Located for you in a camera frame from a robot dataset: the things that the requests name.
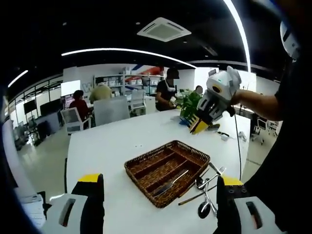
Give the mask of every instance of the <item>green plant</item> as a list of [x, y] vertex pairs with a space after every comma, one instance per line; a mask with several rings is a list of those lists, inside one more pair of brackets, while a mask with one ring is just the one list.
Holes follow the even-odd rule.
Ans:
[[186, 95], [183, 98], [180, 116], [189, 120], [196, 112], [198, 102], [201, 98], [202, 96], [196, 92], [191, 92], [189, 95]]

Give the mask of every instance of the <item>wicker basket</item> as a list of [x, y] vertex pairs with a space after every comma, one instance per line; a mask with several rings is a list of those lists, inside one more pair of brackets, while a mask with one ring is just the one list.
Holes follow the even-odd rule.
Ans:
[[[183, 193], [208, 166], [210, 157], [174, 140], [125, 163], [131, 180], [158, 208], [164, 208]], [[153, 197], [155, 191], [189, 170], [173, 186]]]

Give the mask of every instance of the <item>black cable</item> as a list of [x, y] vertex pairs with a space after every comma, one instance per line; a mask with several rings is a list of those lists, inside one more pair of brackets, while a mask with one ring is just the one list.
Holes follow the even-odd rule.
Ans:
[[234, 118], [235, 118], [236, 137], [237, 137], [238, 152], [239, 152], [239, 180], [241, 180], [242, 179], [242, 158], [241, 158], [241, 155], [240, 155], [240, 147], [239, 147], [239, 138], [238, 138], [236, 114], [234, 114]]

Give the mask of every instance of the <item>led light strip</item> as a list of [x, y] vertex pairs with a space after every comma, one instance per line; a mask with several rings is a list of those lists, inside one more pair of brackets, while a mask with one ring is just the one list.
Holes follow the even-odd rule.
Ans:
[[176, 62], [179, 62], [179, 63], [183, 63], [183, 64], [188, 65], [190, 67], [193, 67], [195, 69], [197, 68], [196, 66], [191, 65], [191, 64], [189, 64], [187, 62], [183, 62], [181, 60], [178, 60], [178, 59], [175, 59], [175, 58], [172, 58], [172, 57], [168, 57], [168, 56], [165, 56], [165, 55], [160, 55], [160, 54], [147, 52], [147, 51], [142, 51], [142, 50], [132, 50], [132, 49], [123, 49], [123, 48], [96, 48], [96, 49], [76, 50], [76, 51], [64, 53], [64, 54], [62, 54], [62, 56], [72, 55], [72, 54], [77, 54], [77, 53], [83, 53], [83, 52], [90, 52], [90, 51], [126, 51], [126, 52], [135, 52], [135, 53], [141, 53], [141, 54], [147, 54], [147, 55], [154, 55], [154, 56], [162, 57], [162, 58], [165, 58], [165, 59], [170, 59], [170, 60], [173, 60], [173, 61], [176, 61]]
[[22, 76], [24, 76], [27, 72], [28, 72], [28, 70], [25, 70], [25, 71], [23, 71], [21, 74], [19, 74], [14, 80], [11, 81], [11, 83], [9, 83], [8, 88], [10, 88], [11, 85], [15, 83], [15, 81], [17, 81], [19, 78], [21, 78]]
[[246, 38], [246, 34], [245, 34], [245, 30], [244, 30], [242, 21], [240, 20], [238, 12], [236, 11], [236, 8], [233, 5], [232, 1], [231, 0], [223, 0], [223, 1], [227, 5], [228, 9], [230, 10], [230, 12], [231, 12], [236, 24], [237, 24], [240, 36], [242, 37], [242, 40], [243, 40], [248, 72], [251, 72], [249, 48], [248, 48], [247, 38]]

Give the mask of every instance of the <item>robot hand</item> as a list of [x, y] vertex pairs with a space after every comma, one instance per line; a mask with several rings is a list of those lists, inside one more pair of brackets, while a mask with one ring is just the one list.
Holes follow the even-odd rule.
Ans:
[[190, 127], [192, 134], [205, 130], [213, 121], [222, 118], [224, 111], [231, 116], [235, 114], [230, 103], [241, 84], [238, 71], [228, 66], [226, 71], [210, 75], [206, 84], [207, 90], [198, 103], [196, 118]]

